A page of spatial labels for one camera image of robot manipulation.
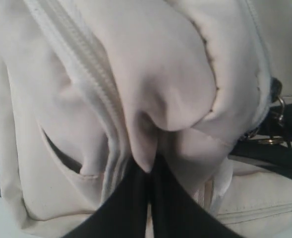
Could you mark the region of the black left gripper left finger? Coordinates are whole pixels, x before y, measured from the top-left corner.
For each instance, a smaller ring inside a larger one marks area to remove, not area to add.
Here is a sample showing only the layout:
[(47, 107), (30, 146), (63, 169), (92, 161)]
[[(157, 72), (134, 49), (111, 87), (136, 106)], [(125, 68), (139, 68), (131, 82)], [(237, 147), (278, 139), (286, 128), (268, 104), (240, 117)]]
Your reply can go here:
[(124, 178), (106, 202), (65, 238), (144, 238), (148, 211), (147, 175), (130, 160)]

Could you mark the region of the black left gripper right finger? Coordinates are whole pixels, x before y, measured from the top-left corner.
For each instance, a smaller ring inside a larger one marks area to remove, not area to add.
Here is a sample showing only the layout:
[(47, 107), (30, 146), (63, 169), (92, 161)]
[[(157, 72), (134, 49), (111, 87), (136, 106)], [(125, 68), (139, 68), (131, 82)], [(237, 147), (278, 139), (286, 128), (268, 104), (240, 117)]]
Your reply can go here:
[(215, 220), (185, 192), (157, 154), (151, 171), (151, 207), (156, 238), (219, 238)]

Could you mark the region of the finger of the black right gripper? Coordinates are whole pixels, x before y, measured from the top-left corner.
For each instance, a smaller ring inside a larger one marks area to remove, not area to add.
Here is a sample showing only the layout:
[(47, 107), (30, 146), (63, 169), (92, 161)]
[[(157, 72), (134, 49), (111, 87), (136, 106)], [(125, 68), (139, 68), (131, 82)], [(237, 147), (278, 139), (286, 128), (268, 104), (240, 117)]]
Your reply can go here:
[(292, 104), (286, 105), (284, 117), (282, 143), (270, 145), (252, 140), (240, 141), (230, 153), (230, 159), (292, 179)]

